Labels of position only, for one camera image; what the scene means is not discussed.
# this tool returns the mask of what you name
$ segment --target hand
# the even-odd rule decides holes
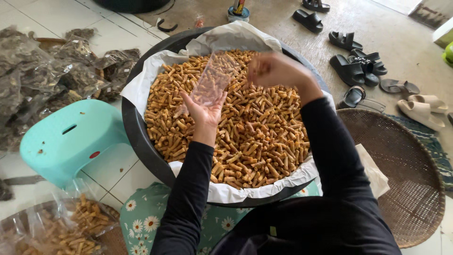
[[[214,147],[222,106],[227,98],[226,91],[210,107],[196,104],[185,92],[180,92],[179,94],[183,97],[187,109],[189,109],[190,116],[195,121],[195,131],[193,132],[192,141]]]
[[[254,57],[249,64],[247,79],[255,86],[265,88],[276,85],[297,88],[301,107],[323,96],[313,73],[281,53]]]

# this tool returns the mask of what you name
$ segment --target floral fabric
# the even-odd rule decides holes
[[[137,189],[121,207],[121,229],[131,255],[148,255],[151,251],[169,194],[168,186],[155,182],[148,188]],[[319,196],[315,182],[291,197],[300,196]],[[209,254],[216,243],[251,210],[206,205],[201,218],[197,255]]]

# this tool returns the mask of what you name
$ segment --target beige slipper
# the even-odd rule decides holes
[[[448,105],[436,96],[412,95],[407,98],[407,101],[429,103],[431,112],[435,113],[444,113],[448,110]]]
[[[440,131],[445,127],[442,120],[431,114],[431,107],[428,103],[400,100],[398,101],[398,107],[400,107],[401,111],[409,118],[418,121],[435,131]]]

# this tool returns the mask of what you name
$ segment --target person's left hand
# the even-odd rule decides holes
[[[227,92],[224,91],[222,96],[210,107],[196,104],[185,92],[179,92],[183,97],[190,116],[195,121],[195,125],[204,127],[217,127],[222,113],[222,106],[227,98]]]

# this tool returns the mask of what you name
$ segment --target teal cloth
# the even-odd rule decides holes
[[[168,186],[155,182],[145,189],[137,189],[121,207],[121,229],[130,254],[148,255],[151,251],[169,194]],[[316,183],[312,181],[290,198],[301,196],[319,196]],[[197,255],[209,254],[216,243],[251,210],[252,208],[206,205],[201,219],[202,230]]]
[[[443,151],[439,140],[436,138],[435,131],[409,118],[398,117],[390,114],[386,114],[386,116],[405,126],[420,140],[423,145],[425,145],[425,147],[428,149],[428,152],[433,157],[437,168],[442,174],[445,190],[453,191],[452,165],[448,160],[447,153]]]

